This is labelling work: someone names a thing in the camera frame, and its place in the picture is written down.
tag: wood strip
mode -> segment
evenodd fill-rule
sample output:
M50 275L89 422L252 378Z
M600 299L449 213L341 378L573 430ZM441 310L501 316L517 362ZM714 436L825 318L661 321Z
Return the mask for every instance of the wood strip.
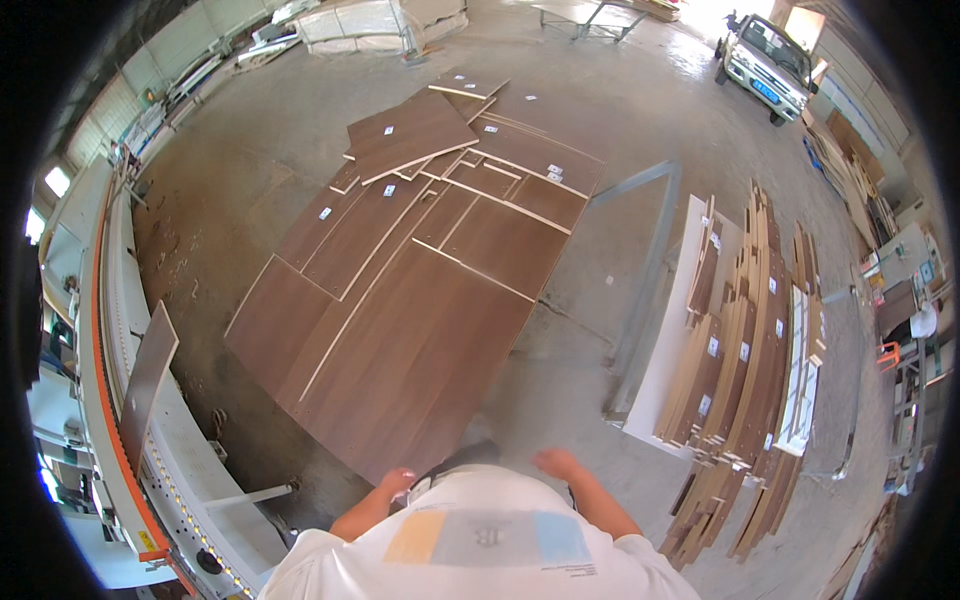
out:
M404 213L420 197L430 179L404 181L396 175L370 186L306 264L303 274L342 300ZM391 196L385 196L393 187Z
M532 299L569 237L502 203L480 198L441 250Z

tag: cut wood board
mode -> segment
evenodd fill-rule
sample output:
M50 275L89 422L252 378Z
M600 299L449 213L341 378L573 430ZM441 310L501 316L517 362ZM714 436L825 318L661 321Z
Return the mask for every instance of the cut wood board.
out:
M363 185L477 142L460 113L438 94L378 112L349 125L347 133Z
M509 81L508 78L471 71L458 66L442 74L428 87L451 94L487 100Z
M147 430L156 406L156 393L179 345L180 338L170 323L167 307L160 300L150 317L147 331L140 339L120 413L120 442L134 475L140 471Z

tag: white label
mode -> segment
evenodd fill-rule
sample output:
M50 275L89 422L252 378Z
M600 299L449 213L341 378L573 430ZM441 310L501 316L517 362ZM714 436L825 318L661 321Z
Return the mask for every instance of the white label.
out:
M704 397L700 398L700 408L697 409L697 412L701 415L706 415L707 411L710 410L711 402L713 402L713 400L710 399L710 396L704 394Z

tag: concrete floor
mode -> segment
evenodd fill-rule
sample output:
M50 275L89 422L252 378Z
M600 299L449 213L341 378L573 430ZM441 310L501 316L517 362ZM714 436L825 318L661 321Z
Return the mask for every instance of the concrete floor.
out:
M739 221L749 178L757 178L784 239L798 219L816 236L825 293L848 284L860 255L842 201L810 166L803 128L775 129L747 92L716 85L712 51L700 41L648 19L619 45L571 44L542 31L524 4L471 3L469 17L464 33L414 67L397 57L321 59L297 47L237 76L189 117L143 176L153 187L149 212L134 214L136 242L148 301L167 302L180 334L174 374L208 434L210 411L228 412L221 443L241 487L301 480L297 494L261 505L291 527L328 527L370 486L252 383L224 347L224 330L286 229L342 164L346 125L398 104L454 65L621 111L622 138L601 187L676 158L684 168L678 214L689 194L713 194L718 209ZM526 462L535 450L569 447L654 544L688 465L605 424L601 407L612 384L603 365L619 341L664 185L588 209L544 294L555 310L537 306L483 409L509 466L536 474ZM675 239L680 225L675 220ZM826 316L827 363L804 470L840 464L859 397L849 475L802 477L780 532L743 565L724 556L752 495L740 494L733 525L684 570L705 599L815 597L883 502L892 384L874 364L873 317L854 299L829 304Z

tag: wall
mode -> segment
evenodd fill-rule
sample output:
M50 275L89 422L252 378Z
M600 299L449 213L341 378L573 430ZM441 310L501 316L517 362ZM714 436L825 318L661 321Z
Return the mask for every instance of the wall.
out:
M265 17L285 0L200 0L179 14L119 67L80 121L67 144L66 158L75 170L109 151L142 108L145 89L166 88L221 38Z

